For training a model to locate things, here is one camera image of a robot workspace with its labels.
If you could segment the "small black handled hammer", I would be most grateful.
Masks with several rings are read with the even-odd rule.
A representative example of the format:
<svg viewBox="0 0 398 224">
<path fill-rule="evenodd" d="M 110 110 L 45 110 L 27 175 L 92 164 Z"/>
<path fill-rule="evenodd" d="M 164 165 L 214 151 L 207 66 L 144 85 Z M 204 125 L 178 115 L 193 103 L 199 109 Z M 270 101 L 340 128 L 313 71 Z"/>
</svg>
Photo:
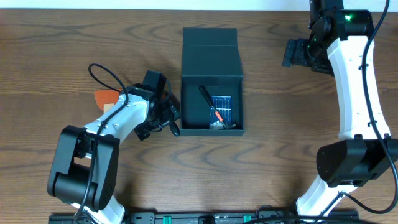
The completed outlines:
<svg viewBox="0 0 398 224">
<path fill-rule="evenodd" d="M 210 107 L 210 129 L 234 129 L 236 123 L 232 117 L 232 97 L 210 95 L 204 86 L 199 91 Z"/>
</svg>

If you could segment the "orange scraper wooden handle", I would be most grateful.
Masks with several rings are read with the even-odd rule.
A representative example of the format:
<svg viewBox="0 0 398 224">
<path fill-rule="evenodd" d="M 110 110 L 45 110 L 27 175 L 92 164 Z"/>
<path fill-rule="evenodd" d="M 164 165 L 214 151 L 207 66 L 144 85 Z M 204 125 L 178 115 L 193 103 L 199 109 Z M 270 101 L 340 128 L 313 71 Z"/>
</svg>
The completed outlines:
<svg viewBox="0 0 398 224">
<path fill-rule="evenodd" d="M 97 106 L 106 113 L 119 99 L 119 92 L 114 90 L 95 90 L 94 97 Z"/>
</svg>

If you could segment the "clear precision screwdriver case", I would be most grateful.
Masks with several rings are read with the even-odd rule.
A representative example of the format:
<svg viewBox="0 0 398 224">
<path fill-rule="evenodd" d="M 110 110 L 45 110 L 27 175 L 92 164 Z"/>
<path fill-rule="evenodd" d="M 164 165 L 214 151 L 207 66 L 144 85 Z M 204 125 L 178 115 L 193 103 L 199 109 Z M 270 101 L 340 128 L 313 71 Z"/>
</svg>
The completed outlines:
<svg viewBox="0 0 398 224">
<path fill-rule="evenodd" d="M 211 97 L 216 110 L 219 112 L 223 122 L 232 125 L 232 98 L 230 96 L 212 96 Z M 210 129 L 223 129 L 223 125 L 215 115 L 213 108 L 210 108 Z"/>
</svg>

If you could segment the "yellow black screwdriver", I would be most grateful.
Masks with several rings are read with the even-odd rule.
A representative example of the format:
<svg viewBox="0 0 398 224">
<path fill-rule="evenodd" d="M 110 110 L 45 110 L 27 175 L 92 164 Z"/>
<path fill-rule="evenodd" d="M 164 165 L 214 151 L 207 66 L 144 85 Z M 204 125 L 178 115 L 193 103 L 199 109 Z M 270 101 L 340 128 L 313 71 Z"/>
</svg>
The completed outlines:
<svg viewBox="0 0 398 224">
<path fill-rule="evenodd" d="M 175 121 L 171 121 L 169 124 L 169 128 L 172 132 L 172 134 L 175 137 L 179 137 L 180 136 L 180 128 L 177 126 L 177 124 L 175 123 Z"/>
</svg>

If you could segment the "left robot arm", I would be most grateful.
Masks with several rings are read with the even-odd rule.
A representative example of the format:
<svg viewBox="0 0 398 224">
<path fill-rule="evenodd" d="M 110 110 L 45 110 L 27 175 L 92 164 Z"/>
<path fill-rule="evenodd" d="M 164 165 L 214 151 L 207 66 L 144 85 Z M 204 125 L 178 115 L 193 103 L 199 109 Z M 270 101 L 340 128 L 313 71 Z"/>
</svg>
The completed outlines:
<svg viewBox="0 0 398 224">
<path fill-rule="evenodd" d="M 126 209 L 114 197 L 119 148 L 131 132 L 143 141 L 150 133 L 169 127 L 180 130 L 180 115 L 165 93 L 168 80 L 147 71 L 142 83 L 121 90 L 116 104 L 82 128 L 67 126 L 60 133 L 47 192 L 77 208 L 74 219 L 84 213 L 92 223 L 123 223 Z"/>
</svg>

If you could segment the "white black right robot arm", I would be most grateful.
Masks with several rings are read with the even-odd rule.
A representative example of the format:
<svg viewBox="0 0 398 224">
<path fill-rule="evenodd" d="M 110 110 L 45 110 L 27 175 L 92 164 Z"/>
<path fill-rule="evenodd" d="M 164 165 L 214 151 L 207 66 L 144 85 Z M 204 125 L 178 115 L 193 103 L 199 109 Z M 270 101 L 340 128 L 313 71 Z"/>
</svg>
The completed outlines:
<svg viewBox="0 0 398 224">
<path fill-rule="evenodd" d="M 317 177 L 295 203 L 301 221 L 321 223 L 354 190 L 397 172 L 397 140 L 379 101 L 373 55 L 380 25 L 371 13 L 345 9 L 342 0 L 312 0 L 308 27 L 309 38 L 287 42 L 282 64 L 329 74 L 336 83 L 338 142 L 319 148 Z"/>
</svg>

